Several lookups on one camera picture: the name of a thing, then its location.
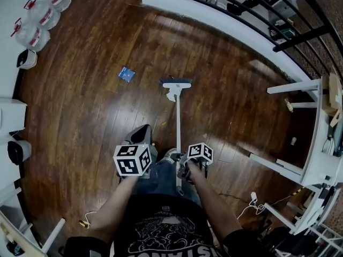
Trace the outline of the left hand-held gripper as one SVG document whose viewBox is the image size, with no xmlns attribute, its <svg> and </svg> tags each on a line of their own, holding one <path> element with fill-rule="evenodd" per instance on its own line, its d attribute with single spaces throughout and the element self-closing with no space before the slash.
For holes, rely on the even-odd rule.
<svg viewBox="0 0 343 257">
<path fill-rule="evenodd" d="M 150 166 L 153 164 L 152 147 L 147 143 L 116 146 L 113 159 L 118 176 L 120 178 L 136 176 L 141 179 L 149 179 Z"/>
</svg>

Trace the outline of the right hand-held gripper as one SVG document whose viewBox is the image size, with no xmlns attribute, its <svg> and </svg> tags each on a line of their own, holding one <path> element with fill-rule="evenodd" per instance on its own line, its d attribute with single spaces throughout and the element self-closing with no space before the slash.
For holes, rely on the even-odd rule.
<svg viewBox="0 0 343 257">
<path fill-rule="evenodd" d="M 177 165 L 176 177 L 187 182 L 190 181 L 190 170 L 187 162 L 193 161 L 198 165 L 204 177 L 207 178 L 208 166 L 213 163 L 213 154 L 213 149 L 203 142 L 190 145 L 186 153 L 171 154 L 170 158 Z"/>
</svg>

